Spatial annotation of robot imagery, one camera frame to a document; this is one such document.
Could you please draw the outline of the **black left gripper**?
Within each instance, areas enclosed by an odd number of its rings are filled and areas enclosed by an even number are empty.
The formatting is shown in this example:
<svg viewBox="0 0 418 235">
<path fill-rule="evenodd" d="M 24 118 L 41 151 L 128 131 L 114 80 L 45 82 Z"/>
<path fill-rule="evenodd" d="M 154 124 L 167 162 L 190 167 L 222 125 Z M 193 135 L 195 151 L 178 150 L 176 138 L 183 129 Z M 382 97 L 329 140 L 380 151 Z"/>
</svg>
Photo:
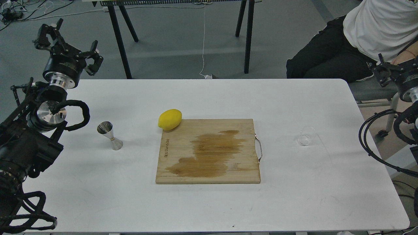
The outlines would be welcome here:
<svg viewBox="0 0 418 235">
<path fill-rule="evenodd" d="M 50 86 L 73 89 L 78 86 L 83 69 L 88 75 L 95 76 L 102 65 L 103 57 L 97 52 L 98 40 L 92 42 L 88 52 L 81 53 L 82 58 L 68 56 L 72 52 L 70 45 L 65 42 L 59 31 L 63 22 L 64 19 L 60 18 L 55 25 L 43 24 L 33 43 L 36 49 L 50 53 L 43 72 L 46 82 Z M 85 59 L 93 59 L 94 63 L 87 65 Z"/>
</svg>

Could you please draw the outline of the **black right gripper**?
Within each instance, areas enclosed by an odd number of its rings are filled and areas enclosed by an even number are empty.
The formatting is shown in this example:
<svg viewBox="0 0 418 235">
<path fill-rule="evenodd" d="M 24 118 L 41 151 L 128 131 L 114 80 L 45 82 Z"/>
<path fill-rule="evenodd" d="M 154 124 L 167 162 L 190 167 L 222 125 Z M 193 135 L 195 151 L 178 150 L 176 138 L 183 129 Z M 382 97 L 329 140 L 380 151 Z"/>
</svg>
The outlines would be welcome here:
<svg viewBox="0 0 418 235">
<path fill-rule="evenodd" d="M 371 70 L 379 85 L 385 87 L 394 82 L 401 100 L 404 102 L 417 102 L 417 60 L 408 60 L 398 65 L 393 65 L 390 62 L 386 62 L 382 54 L 378 54 L 378 58 L 380 64 Z"/>
</svg>

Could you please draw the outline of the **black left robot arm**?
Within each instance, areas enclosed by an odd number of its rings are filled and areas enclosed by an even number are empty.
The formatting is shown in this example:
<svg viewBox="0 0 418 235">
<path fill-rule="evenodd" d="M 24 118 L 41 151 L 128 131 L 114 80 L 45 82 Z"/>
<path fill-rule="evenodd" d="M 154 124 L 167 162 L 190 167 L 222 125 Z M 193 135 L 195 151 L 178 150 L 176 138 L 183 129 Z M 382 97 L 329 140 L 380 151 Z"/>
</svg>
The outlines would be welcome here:
<svg viewBox="0 0 418 235">
<path fill-rule="evenodd" d="M 97 40 L 87 52 L 68 44 L 59 31 L 63 21 L 43 24 L 33 41 L 36 49 L 50 53 L 45 82 L 30 78 L 26 84 L 11 86 L 17 108 L 1 123 L 1 234 L 56 227 L 57 218 L 43 210 L 45 193 L 25 193 L 23 183 L 55 162 L 64 149 L 58 142 L 64 131 L 80 129 L 90 120 L 88 105 L 67 99 L 67 90 L 78 86 L 82 71 L 94 76 L 103 57 L 96 49 Z M 38 220 L 51 225 L 35 228 Z"/>
</svg>

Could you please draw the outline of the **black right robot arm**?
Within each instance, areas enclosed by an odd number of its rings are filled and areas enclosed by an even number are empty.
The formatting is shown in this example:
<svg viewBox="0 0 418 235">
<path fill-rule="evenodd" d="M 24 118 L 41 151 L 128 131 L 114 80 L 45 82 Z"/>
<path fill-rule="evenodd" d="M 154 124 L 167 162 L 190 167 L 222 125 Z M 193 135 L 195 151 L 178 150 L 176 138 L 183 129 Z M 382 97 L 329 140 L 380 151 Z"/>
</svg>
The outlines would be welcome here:
<svg viewBox="0 0 418 235">
<path fill-rule="evenodd" d="M 372 117 L 366 119 L 361 125 L 358 138 L 361 146 L 367 152 L 369 156 L 377 160 L 378 162 L 396 170 L 400 173 L 412 177 L 418 177 L 416 171 L 404 169 L 393 164 L 390 164 L 380 157 L 378 157 L 368 146 L 366 132 L 370 125 L 382 116 L 389 114 L 396 114 L 396 119 L 393 122 L 393 131 L 396 136 L 403 142 L 412 145 L 410 151 L 412 156 L 417 160 L 417 118 L 418 118 L 418 78 L 417 78 L 417 58 L 405 61 L 403 65 L 393 65 L 390 62 L 386 62 L 381 53 L 378 54 L 380 64 L 373 67 L 372 73 L 376 76 L 378 83 L 381 87 L 387 86 L 391 81 L 396 85 L 398 92 L 400 92 L 400 99 L 404 102 L 411 102 L 412 105 L 403 112 L 395 111 L 394 109 L 387 109 L 380 113 L 375 113 Z M 414 124 L 414 128 L 410 129 L 410 133 L 413 139 L 410 139 L 400 130 L 400 124 L 405 122 L 407 124 Z"/>
</svg>

